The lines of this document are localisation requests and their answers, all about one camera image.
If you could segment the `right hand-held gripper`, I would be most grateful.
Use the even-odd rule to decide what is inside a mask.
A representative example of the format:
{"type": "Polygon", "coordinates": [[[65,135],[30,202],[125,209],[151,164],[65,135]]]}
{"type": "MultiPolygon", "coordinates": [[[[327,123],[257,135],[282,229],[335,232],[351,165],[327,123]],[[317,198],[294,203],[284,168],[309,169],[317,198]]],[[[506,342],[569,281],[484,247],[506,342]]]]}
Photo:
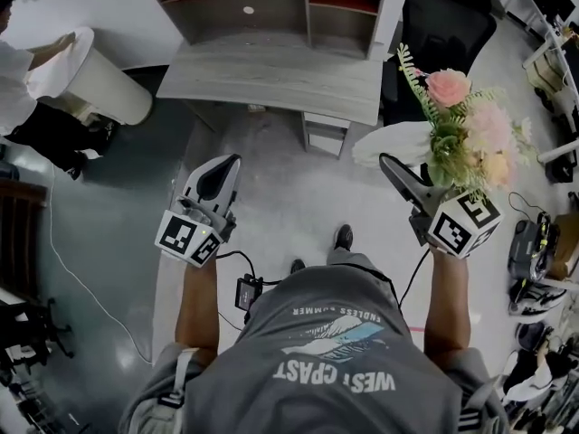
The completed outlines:
{"type": "Polygon", "coordinates": [[[456,188],[428,185],[395,156],[379,155],[380,169],[407,202],[409,222],[420,244],[429,243],[457,259],[468,257],[501,224],[503,212],[484,194],[477,199],[456,188]]]}

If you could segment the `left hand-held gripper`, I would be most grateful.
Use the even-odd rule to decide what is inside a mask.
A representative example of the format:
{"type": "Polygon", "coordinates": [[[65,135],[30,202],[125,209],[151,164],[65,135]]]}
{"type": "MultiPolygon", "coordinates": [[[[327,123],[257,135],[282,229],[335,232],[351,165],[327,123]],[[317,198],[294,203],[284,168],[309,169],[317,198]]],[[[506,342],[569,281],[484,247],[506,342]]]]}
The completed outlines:
{"type": "Polygon", "coordinates": [[[241,179],[242,158],[217,156],[188,177],[184,195],[173,210],[165,210],[155,245],[166,254],[201,268],[225,244],[236,227],[229,209],[241,179]],[[226,209],[224,214],[216,210],[226,209]]]}

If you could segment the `pink flowers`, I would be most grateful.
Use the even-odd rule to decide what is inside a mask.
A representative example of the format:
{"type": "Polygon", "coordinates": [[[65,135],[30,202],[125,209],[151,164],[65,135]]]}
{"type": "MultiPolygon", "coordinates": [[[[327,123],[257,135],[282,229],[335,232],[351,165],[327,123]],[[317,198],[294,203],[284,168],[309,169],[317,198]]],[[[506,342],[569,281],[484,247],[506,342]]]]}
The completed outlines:
{"type": "Polygon", "coordinates": [[[452,68],[427,72],[415,65],[410,47],[396,55],[403,75],[429,125],[426,172],[440,187],[456,187],[479,199],[485,190],[509,189],[517,166],[536,152],[529,118],[514,120],[504,90],[475,90],[467,74],[452,68]]]}

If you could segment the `person's right forearm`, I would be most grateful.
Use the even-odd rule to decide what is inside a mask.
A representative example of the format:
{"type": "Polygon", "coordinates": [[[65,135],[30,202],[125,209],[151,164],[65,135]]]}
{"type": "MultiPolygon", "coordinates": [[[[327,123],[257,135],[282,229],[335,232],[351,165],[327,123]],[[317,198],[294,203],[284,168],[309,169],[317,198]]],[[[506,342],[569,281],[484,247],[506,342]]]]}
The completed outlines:
{"type": "Polygon", "coordinates": [[[469,271],[466,259],[457,259],[434,247],[430,251],[432,286],[423,351],[446,370],[454,357],[470,346],[469,271]]]}

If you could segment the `person's left forearm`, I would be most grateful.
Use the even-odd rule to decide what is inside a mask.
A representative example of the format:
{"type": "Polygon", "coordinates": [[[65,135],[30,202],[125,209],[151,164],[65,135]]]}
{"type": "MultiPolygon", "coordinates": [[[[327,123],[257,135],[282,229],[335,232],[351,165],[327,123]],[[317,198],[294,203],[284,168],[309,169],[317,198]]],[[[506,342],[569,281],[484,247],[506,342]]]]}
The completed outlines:
{"type": "Polygon", "coordinates": [[[215,258],[201,268],[187,265],[183,286],[175,340],[196,349],[200,364],[207,367],[217,356],[220,339],[215,258]]]}

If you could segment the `grey wooden desk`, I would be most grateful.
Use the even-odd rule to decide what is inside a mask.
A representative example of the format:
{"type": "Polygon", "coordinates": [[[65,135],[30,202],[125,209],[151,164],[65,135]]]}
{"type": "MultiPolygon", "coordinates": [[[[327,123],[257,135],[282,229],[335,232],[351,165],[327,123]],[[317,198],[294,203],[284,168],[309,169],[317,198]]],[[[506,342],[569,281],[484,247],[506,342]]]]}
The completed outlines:
{"type": "Polygon", "coordinates": [[[183,36],[158,96],[296,111],[307,146],[373,126],[405,0],[156,0],[183,36]]]}

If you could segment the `white office desk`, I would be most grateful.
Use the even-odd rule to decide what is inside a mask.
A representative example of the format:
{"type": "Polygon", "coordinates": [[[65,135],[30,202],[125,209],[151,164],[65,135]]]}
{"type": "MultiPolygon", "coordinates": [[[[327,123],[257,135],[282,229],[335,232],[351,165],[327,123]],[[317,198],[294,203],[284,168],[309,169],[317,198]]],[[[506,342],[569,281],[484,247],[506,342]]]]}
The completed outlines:
{"type": "MultiPolygon", "coordinates": [[[[566,51],[564,44],[571,42],[571,34],[565,34],[565,28],[554,23],[551,24],[539,5],[535,0],[527,0],[532,7],[531,16],[525,21],[525,30],[529,31],[532,22],[538,19],[544,26],[546,37],[543,44],[536,49],[524,62],[523,68],[526,70],[531,67],[537,60],[539,60],[545,53],[554,52],[562,70],[562,87],[554,94],[554,103],[559,106],[565,113],[565,117],[569,122],[572,138],[561,146],[555,147],[551,150],[540,152],[537,160],[540,164],[555,161],[557,158],[565,155],[571,155],[573,152],[577,153],[577,162],[579,163],[579,127],[575,124],[573,113],[576,110],[579,116],[579,89],[577,88],[572,69],[565,57],[566,51]]],[[[507,11],[512,0],[501,0],[501,5],[507,11]]]]}

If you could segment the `person's black right shoe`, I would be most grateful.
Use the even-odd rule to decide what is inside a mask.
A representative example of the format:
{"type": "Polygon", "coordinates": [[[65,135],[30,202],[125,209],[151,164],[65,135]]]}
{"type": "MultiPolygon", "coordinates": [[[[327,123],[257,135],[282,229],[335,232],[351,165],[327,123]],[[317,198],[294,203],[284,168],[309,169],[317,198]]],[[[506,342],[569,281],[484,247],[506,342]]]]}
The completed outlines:
{"type": "Polygon", "coordinates": [[[352,231],[352,227],[345,223],[341,227],[339,227],[335,233],[334,239],[334,249],[342,249],[350,251],[354,240],[354,234],[352,231]]]}

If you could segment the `black waist device box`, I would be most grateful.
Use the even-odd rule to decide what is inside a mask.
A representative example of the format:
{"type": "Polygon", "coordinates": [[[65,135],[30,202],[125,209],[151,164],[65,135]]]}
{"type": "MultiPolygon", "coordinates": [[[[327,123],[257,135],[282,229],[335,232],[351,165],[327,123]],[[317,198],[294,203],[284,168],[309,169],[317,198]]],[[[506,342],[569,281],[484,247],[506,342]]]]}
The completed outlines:
{"type": "Polygon", "coordinates": [[[238,278],[234,301],[235,307],[248,312],[262,291],[262,278],[255,278],[251,274],[245,274],[242,278],[238,278]]]}

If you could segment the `black bag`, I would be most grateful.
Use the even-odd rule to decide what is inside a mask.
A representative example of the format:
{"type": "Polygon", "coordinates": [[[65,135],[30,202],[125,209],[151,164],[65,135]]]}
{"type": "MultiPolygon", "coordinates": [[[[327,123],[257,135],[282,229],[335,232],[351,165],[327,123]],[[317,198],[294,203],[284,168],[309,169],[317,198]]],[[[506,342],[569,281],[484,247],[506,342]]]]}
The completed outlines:
{"type": "Polygon", "coordinates": [[[508,272],[514,279],[539,281],[551,269],[560,228],[546,212],[537,220],[517,223],[508,254],[508,272]]]}

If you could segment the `black office chair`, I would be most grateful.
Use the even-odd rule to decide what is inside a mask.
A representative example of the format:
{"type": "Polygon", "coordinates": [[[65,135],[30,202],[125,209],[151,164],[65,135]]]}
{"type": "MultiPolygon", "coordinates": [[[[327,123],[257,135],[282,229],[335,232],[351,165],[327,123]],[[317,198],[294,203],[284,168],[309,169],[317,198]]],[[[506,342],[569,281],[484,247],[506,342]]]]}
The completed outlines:
{"type": "MultiPolygon", "coordinates": [[[[431,73],[453,69],[469,74],[484,45],[497,29],[491,0],[405,0],[402,43],[415,65],[431,73]]],[[[394,56],[383,64],[379,117],[384,126],[424,121],[420,104],[399,71],[394,56]]]]}

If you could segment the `brown cardboard box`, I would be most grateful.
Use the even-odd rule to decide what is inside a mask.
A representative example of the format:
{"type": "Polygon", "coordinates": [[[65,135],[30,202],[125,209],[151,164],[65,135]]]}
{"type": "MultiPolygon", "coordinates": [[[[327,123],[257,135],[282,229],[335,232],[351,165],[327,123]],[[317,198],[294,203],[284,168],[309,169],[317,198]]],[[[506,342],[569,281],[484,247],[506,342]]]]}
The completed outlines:
{"type": "Polygon", "coordinates": [[[557,280],[566,280],[579,264],[579,212],[558,215],[555,224],[560,234],[548,275],[557,280]]]}

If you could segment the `white and black sneaker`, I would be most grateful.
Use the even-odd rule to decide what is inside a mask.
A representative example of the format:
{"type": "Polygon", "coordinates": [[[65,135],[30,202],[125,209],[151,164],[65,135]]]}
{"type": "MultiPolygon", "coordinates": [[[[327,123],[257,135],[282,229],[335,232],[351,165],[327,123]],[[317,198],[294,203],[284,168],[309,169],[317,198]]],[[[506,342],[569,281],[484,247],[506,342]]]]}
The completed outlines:
{"type": "Polygon", "coordinates": [[[508,314],[524,325],[546,318],[565,299],[566,291],[527,280],[516,281],[509,290],[508,314]]]}

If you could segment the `dark wooden cabinet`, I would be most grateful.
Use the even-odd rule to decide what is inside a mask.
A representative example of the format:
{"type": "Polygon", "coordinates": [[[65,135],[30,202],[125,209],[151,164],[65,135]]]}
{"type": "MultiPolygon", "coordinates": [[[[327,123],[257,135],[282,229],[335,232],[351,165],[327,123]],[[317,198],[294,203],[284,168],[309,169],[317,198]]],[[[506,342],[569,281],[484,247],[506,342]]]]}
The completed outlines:
{"type": "Polygon", "coordinates": [[[0,178],[0,288],[25,300],[39,297],[38,221],[47,188],[0,178]]]}

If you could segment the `person's grey printed t-shirt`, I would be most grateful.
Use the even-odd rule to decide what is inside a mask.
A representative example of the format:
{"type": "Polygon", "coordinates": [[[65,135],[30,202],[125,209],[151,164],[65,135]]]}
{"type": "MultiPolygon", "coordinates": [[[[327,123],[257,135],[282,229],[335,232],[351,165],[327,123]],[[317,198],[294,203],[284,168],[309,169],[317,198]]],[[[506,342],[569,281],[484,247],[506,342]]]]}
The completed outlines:
{"type": "Polygon", "coordinates": [[[236,343],[203,367],[161,353],[119,434],[508,434],[478,350],[446,370],[414,343],[388,282],[311,267],[253,305],[236,343]]]}

